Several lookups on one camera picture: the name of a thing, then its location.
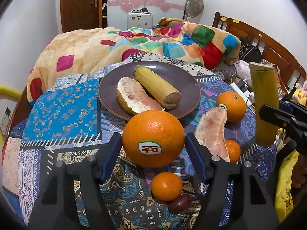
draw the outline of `bed headboard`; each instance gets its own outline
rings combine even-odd
[[[281,44],[260,30],[244,22],[221,16],[219,12],[215,13],[212,26],[223,29],[237,37],[247,38],[249,43],[255,42],[256,47],[263,49],[261,58],[278,65],[284,85],[289,85],[290,78],[291,80],[296,79],[295,83],[301,78],[306,79],[305,70],[294,56]]]

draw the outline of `door handle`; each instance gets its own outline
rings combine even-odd
[[[97,0],[95,0],[95,1],[93,1],[91,3],[95,3],[95,7],[98,7],[98,1]]]

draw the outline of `peeled pomelo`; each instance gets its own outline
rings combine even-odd
[[[146,94],[139,82],[128,77],[121,78],[117,83],[116,96],[122,108],[133,115],[148,110],[164,110]]]

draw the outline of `metal screw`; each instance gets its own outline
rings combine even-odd
[[[94,161],[94,160],[96,159],[96,156],[95,156],[95,155],[89,155],[89,156],[87,157],[87,159],[88,159],[89,161]]]
[[[211,157],[211,159],[212,159],[213,161],[217,162],[217,161],[220,160],[220,157],[217,156],[217,155],[213,155],[213,156]]]
[[[245,167],[251,167],[251,162],[250,161],[245,161],[244,162]]]
[[[63,161],[58,161],[57,163],[56,163],[56,166],[57,167],[62,167],[64,165],[64,162]]]

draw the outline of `wooden door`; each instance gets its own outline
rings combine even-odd
[[[63,33],[98,27],[98,0],[60,0]]]

